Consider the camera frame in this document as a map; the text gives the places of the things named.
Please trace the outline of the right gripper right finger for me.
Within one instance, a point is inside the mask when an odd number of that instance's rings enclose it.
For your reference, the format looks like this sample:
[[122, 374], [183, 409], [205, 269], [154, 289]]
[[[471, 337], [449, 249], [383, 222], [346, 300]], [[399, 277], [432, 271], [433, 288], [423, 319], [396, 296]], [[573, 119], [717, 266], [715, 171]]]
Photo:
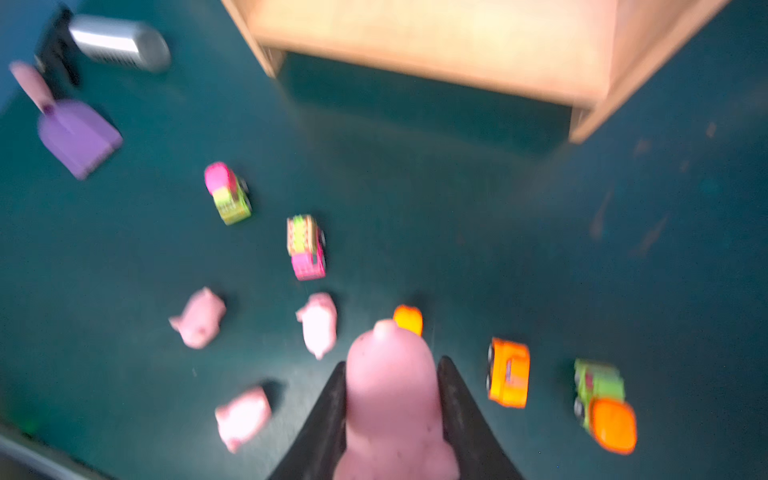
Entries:
[[437, 363], [437, 379], [444, 438], [454, 450], [459, 478], [523, 480], [448, 356], [441, 357]]

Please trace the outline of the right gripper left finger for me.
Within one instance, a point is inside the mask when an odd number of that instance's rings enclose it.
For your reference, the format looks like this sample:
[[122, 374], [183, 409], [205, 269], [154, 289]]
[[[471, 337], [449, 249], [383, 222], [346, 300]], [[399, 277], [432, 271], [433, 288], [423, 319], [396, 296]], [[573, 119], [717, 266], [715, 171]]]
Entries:
[[332, 371], [296, 439], [269, 480], [332, 479], [346, 449], [346, 362]]

